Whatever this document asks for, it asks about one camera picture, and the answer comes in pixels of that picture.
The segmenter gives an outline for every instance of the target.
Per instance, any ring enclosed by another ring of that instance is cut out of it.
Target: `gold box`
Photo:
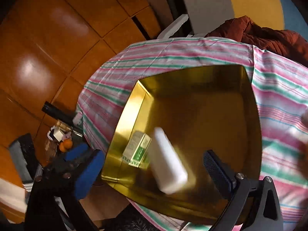
[[[132,133],[139,130],[152,137],[156,126],[163,128],[188,171],[188,184],[171,195],[158,189],[146,157],[139,168],[121,159]],[[207,149],[214,150],[235,172],[258,179],[261,129],[243,66],[202,66],[138,80],[116,127],[101,177],[149,209],[185,221],[213,224],[227,201],[203,166]]]

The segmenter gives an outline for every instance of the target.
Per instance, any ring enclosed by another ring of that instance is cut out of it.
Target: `metal screw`
[[[42,176],[37,176],[35,179],[34,179],[36,182],[39,182],[42,180]]]
[[[265,179],[266,179],[268,182],[272,182],[272,181],[273,181],[273,179],[272,179],[271,177],[269,177],[269,176],[266,176]]]
[[[236,176],[236,178],[238,178],[240,180],[243,180],[245,178],[245,176],[242,173],[237,173],[235,176]]]
[[[64,179],[69,179],[70,178],[70,173],[64,173],[63,174]]]

